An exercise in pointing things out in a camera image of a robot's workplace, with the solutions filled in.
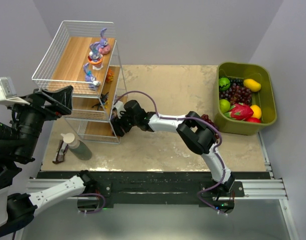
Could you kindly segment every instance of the green plastic bin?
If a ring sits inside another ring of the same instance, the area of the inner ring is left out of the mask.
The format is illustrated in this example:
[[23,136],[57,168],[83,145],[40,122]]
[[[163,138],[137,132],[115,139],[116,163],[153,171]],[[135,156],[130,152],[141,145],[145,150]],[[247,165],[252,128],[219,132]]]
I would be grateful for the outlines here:
[[[243,79],[254,79],[262,85],[259,92],[252,94],[252,104],[258,105],[262,110],[261,123],[245,122],[232,120],[224,116],[219,109],[219,89],[218,80],[221,77],[233,77]],[[219,130],[224,133],[233,133],[241,135],[256,134],[262,128],[272,125],[277,118],[274,102],[274,95],[271,80],[267,70],[254,64],[224,62],[217,68],[217,76],[214,84],[213,113],[214,123]]]

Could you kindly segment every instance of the bottle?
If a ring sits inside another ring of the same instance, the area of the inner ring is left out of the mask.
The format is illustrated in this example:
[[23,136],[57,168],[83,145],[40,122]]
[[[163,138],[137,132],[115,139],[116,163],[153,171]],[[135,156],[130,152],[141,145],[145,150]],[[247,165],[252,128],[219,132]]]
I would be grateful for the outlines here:
[[61,134],[63,140],[68,144],[69,150],[80,160],[89,160],[92,157],[92,152],[89,148],[78,139],[75,138],[73,133]]

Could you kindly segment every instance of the bottle cap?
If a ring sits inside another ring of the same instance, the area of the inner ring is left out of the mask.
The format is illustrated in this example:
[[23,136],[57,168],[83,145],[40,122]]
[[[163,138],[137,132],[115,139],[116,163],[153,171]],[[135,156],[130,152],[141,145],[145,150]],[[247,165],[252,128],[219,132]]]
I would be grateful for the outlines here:
[[75,135],[71,132],[68,134],[62,133],[61,136],[63,136],[64,142],[67,143],[71,147],[78,144],[78,140],[75,138]]

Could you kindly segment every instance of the red tomato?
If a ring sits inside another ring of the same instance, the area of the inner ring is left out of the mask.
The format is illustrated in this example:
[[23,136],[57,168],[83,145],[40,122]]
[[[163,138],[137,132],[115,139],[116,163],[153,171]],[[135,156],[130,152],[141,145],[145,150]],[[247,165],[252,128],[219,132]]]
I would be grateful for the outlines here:
[[249,117],[248,119],[246,119],[245,121],[249,121],[250,123],[252,122],[252,123],[261,123],[261,120],[260,119],[257,119],[257,118],[255,118],[255,117]]

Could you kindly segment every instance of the beige table surface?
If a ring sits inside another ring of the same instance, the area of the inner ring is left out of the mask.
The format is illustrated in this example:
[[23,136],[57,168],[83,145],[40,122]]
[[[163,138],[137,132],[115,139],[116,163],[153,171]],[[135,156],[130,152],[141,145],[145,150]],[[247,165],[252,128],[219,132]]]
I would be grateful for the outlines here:
[[[212,119],[212,88],[215,65],[124,65],[127,90],[140,90],[155,99],[158,112],[183,115],[190,110]],[[150,100],[132,93],[146,111],[153,111]],[[65,162],[53,164],[60,133],[72,132],[64,119],[54,122],[42,171],[209,171],[203,159],[192,153],[179,135],[143,132],[137,127],[120,144],[85,142],[93,153],[88,161],[67,152]],[[257,135],[223,133],[220,153],[227,166],[236,172],[264,172],[264,158]]]

